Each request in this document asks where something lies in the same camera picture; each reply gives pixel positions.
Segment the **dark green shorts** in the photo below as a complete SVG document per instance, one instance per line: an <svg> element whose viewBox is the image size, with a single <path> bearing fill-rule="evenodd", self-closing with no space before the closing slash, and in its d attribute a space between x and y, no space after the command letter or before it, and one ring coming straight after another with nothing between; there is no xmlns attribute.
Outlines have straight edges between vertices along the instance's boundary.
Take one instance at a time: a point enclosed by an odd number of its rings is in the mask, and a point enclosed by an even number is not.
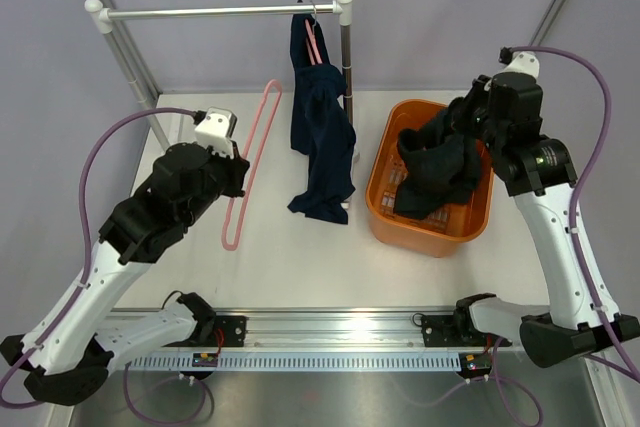
<svg viewBox="0 0 640 427"><path fill-rule="evenodd" d="M394 203L401 217L424 220L446 204L464 205L483 176L476 139L452 128L447 108L418 129L401 130L396 147L407 171Z"/></svg>

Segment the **pink hanger with green shorts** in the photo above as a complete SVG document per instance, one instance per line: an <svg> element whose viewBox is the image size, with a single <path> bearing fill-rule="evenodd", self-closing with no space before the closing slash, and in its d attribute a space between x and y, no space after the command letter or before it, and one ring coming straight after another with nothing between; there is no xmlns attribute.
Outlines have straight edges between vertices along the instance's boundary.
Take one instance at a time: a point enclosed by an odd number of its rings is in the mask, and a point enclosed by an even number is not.
<svg viewBox="0 0 640 427"><path fill-rule="evenodd" d="M251 124L251 128L247 137L247 140L245 142L245 146L242 152L242 157L247 160L248 159L248 154L250 153L252 144L254 143L254 138L256 135L256 131L257 128L259 126L259 123L261 121L261 117L262 114L264 112L265 106L267 104L269 95L271 93L275 93L275 100L272 103L272 107L271 107L271 111L267 117L265 126L264 126L264 130L262 133L262 137L260 139L260 142L258 144L256 153L254 158L250 161L250 167L249 167L249 172L248 172L248 180L246 182L246 189L245 189L245 194L242 197L242 201L241 201L241 205L240 205L240 210L236 219L236 224L235 224L235 231L233 234L233 238L229 239L228 238L228 234L229 234L229 228L231 226L231 222L233 220L233 211L234 211L234 205L235 205L235 198L231 198L228 202L227 205L227 209L226 209L226 213L225 213L225 218L224 218L224 222L222 225L222 232L221 232L221 245L222 247L226 250L226 251L235 251L240 243L240 239L241 239L241 234L242 234L242 229L243 229L243 225L244 225L244 219L245 219L245 215L246 215L246 210L249 204L249 199L250 199L250 195L251 195L251 191L253 188L253 184L255 181L255 177L260 165L260 161L264 152L264 148L266 146L266 142L268 140L270 131L271 131L271 127L273 125L276 113L278 111L278 107L280 105L280 100L281 97L283 95L283 88L281 83L276 80L276 79L272 79L270 80L262 93L262 98L261 101L259 103L259 106L255 112L254 115L254 119L253 122Z"/></svg>

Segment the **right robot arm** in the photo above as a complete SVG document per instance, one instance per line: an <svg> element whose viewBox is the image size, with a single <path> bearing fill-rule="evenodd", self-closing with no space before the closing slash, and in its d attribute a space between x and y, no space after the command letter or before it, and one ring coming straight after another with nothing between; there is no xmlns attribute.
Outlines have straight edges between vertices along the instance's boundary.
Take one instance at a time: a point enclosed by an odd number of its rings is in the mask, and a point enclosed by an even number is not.
<svg viewBox="0 0 640 427"><path fill-rule="evenodd" d="M578 217L570 211L577 176L566 146L540 132L542 89L534 76L501 72L476 78L449 111L458 133L481 141L493 169L523 216L543 270L549 303L525 306L494 294L457 302L454 335L474 344L486 334L521 345L537 366L600 352L639 336L639 321L623 314L603 284L584 244L574 249Z"/></svg>

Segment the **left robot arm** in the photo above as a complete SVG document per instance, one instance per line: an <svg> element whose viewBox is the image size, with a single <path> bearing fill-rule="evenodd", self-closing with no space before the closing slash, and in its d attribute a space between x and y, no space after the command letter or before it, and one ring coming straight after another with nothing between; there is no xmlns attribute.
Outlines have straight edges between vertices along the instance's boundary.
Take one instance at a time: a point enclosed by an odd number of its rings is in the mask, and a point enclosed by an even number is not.
<svg viewBox="0 0 640 427"><path fill-rule="evenodd" d="M2 356L26 371L24 386L34 401L74 406L132 360L171 344L214 341L216 312L196 293L181 295L130 327L100 325L213 202L243 196L249 166L238 153L224 157L196 143L175 144L154 161L151 174L100 228L89 270L36 328L2 341Z"/></svg>

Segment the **navy blue shorts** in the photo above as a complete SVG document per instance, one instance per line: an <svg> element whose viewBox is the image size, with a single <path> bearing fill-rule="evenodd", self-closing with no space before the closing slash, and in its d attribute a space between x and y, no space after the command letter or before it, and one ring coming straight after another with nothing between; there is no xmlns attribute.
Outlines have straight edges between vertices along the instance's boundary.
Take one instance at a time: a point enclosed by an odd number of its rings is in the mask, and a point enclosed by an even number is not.
<svg viewBox="0 0 640 427"><path fill-rule="evenodd" d="M305 20L295 14L290 24L289 55L294 73L290 147L308 159L306 190L296 195L288 209L307 218L338 225L348 223L343 207L355 192L351 169L356 132L340 104L347 84L329 58L319 22L315 36L322 56L312 65L306 47Z"/></svg>

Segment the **pink hanger with navy shorts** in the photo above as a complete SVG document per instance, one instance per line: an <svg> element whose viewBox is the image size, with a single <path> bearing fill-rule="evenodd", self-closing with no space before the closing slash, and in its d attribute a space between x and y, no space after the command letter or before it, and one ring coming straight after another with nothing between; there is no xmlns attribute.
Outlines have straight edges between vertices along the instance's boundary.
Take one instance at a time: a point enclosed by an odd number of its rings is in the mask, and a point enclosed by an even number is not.
<svg viewBox="0 0 640 427"><path fill-rule="evenodd" d="M310 22L308 19L305 20L306 47L310 63L312 65L320 65L322 63L322 56L318 48L315 36L315 27L317 25L317 9L314 3L311 3L311 5L312 13L310 14L310 16L312 17L313 22Z"/></svg>

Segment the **orange plastic basket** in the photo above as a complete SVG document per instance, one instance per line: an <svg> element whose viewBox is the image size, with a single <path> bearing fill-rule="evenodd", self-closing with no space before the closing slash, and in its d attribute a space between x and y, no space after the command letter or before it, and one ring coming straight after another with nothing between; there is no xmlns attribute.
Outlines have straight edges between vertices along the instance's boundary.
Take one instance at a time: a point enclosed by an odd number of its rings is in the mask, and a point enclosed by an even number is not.
<svg viewBox="0 0 640 427"><path fill-rule="evenodd" d="M397 135L405 128L417 129L445 106L409 99L391 110L365 193L369 227L381 242L417 251L432 257L448 257L458 247L481 235L488 222L493 193L493 171L487 149L476 143L481 158L482 178L469 202L446 204L424 220L413 220L393 212L396 191L407 175L397 152Z"/></svg>

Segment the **metal clothes rack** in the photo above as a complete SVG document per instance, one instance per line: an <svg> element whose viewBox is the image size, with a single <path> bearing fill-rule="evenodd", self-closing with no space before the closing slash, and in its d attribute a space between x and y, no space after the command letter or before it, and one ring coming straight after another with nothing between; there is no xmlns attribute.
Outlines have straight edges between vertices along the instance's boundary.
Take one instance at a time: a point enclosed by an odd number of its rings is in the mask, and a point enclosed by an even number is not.
<svg viewBox="0 0 640 427"><path fill-rule="evenodd" d="M86 0L84 10L91 17L98 32L106 41L125 80L140 108L152 110L158 102L158 94L152 91L151 82L144 78L141 63L134 59L132 50L125 46L122 24L126 21L160 20L178 18L224 18L249 16L289 16L294 14L331 14L339 18L341 68L347 83L343 108L353 118L353 80L351 31L353 24L353 0L332 0L276 6L214 7L187 9L122 10L106 7L101 0Z"/></svg>

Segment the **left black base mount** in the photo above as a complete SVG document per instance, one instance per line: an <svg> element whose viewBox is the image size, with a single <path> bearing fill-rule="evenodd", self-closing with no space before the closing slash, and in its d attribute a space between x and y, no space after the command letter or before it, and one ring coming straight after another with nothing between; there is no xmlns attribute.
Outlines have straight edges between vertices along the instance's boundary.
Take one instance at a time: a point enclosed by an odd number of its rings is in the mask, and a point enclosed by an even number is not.
<svg viewBox="0 0 640 427"><path fill-rule="evenodd" d="M247 317L242 315L217 315L205 321L194 332L196 347L241 348L245 345Z"/></svg>

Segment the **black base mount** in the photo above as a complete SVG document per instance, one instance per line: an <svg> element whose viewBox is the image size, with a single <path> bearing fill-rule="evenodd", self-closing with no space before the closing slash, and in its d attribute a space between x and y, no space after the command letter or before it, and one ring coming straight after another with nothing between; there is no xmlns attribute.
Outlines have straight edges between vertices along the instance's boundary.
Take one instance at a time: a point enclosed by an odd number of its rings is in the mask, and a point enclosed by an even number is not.
<svg viewBox="0 0 640 427"><path fill-rule="evenodd" d="M205 321L194 332L196 347L241 348L245 345L247 317L242 315L217 315Z"/></svg>
<svg viewBox="0 0 640 427"><path fill-rule="evenodd" d="M494 334L478 331L470 320L457 314L414 315L413 322L420 327L425 347L492 347Z"/></svg>

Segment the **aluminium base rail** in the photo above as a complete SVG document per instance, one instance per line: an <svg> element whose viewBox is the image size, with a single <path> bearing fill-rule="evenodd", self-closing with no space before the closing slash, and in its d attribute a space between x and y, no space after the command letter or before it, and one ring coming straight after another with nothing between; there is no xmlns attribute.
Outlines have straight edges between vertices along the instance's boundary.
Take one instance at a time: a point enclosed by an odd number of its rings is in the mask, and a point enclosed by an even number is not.
<svg viewBox="0 0 640 427"><path fill-rule="evenodd" d="M222 308L217 315L247 317L246 352L367 352L422 348L473 352L482 347L425 347L415 314L454 314L447 307L401 308Z"/></svg>

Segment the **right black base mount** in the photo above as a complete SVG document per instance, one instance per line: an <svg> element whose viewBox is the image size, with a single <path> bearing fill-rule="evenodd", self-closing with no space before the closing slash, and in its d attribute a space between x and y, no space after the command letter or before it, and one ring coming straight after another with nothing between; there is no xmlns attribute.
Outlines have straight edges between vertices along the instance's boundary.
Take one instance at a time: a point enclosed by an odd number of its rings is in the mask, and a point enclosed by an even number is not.
<svg viewBox="0 0 640 427"><path fill-rule="evenodd" d="M494 334L478 331L470 320L457 314L414 315L413 322L420 327L425 347L492 347Z"/></svg>

